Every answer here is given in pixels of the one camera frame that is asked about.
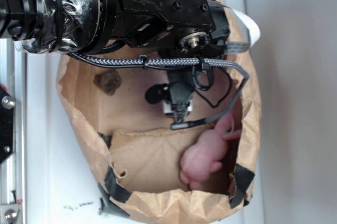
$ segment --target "paper bag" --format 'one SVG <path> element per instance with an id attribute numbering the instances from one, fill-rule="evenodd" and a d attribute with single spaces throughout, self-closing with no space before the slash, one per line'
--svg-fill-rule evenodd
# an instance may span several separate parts
<path id="1" fill-rule="evenodd" d="M 235 18 L 230 21 L 230 40 L 240 40 Z M 156 55 L 150 50 L 122 49 L 108 58 Z M 240 140 L 230 141 L 223 168 L 204 184 L 205 191 L 189 191 L 179 179 L 179 160 L 186 148 L 214 124 L 172 131 L 172 118 L 165 117 L 162 104 L 151 105 L 145 92 L 155 84 L 168 83 L 165 71 L 118 69 L 121 84 L 112 96 L 97 87 L 95 76 L 107 71 L 62 56 L 57 90 L 104 200 L 104 210 L 144 223 L 210 223 L 247 205 L 252 197 L 253 177 L 260 147 L 261 98 L 256 72 L 248 52 L 228 55 L 240 64 L 250 79 L 235 105 Z M 229 73 L 236 84 L 242 76 Z M 228 82 L 220 71 L 216 83 L 205 93 L 216 101 Z M 222 111 L 212 109 L 199 96 L 193 97 L 187 120 L 205 118 Z"/>

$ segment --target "plastic wrap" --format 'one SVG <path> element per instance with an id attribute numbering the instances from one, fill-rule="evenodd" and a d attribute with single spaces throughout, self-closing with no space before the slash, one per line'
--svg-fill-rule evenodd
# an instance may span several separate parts
<path id="1" fill-rule="evenodd" d="M 51 52 L 57 42 L 58 28 L 63 29 L 58 52 L 75 52 L 83 48 L 92 40 L 97 28 L 98 20 L 94 17 L 98 16 L 97 2 L 98 0 L 62 0 L 64 21 L 60 23 L 56 16 L 56 0 L 36 0 L 38 17 L 33 36 L 15 42 L 16 48 L 29 53 Z"/>

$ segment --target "cable tie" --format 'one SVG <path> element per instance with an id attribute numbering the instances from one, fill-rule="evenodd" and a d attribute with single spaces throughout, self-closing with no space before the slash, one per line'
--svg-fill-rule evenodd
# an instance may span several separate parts
<path id="1" fill-rule="evenodd" d="M 196 57 L 197 59 L 199 59 L 199 66 L 200 66 L 200 70 L 201 70 L 201 72 L 202 73 L 208 73 L 209 72 L 209 70 L 210 70 L 210 64 L 209 63 L 206 63 L 205 62 L 205 59 L 203 58 L 203 57 Z"/>
<path id="2" fill-rule="evenodd" d="M 146 55 L 140 55 L 139 59 L 143 60 L 143 69 L 148 69 L 148 58 Z"/>

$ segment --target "white surface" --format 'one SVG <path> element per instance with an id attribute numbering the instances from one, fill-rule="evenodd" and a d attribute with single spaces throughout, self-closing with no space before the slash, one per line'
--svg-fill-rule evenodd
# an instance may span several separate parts
<path id="1" fill-rule="evenodd" d="M 337 220 L 337 0 L 246 0 L 262 37 L 265 221 Z"/>
<path id="2" fill-rule="evenodd" d="M 98 215 L 101 195 L 97 183 L 56 93 L 58 59 L 56 54 L 28 57 L 27 224 L 138 223 Z M 215 223 L 263 224 L 259 169 L 253 194 L 243 211 Z"/>

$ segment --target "pink creature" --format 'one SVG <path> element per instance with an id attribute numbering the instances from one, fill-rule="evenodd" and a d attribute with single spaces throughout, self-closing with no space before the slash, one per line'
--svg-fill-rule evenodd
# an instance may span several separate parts
<path id="1" fill-rule="evenodd" d="M 222 168 L 221 159 L 228 151 L 227 141 L 239 139 L 241 135 L 241 129 L 232 131 L 233 124 L 232 113 L 224 115 L 214 129 L 203 132 L 197 143 L 185 151 L 180 160 L 180 179 L 191 190 L 202 190 L 202 182 Z"/>

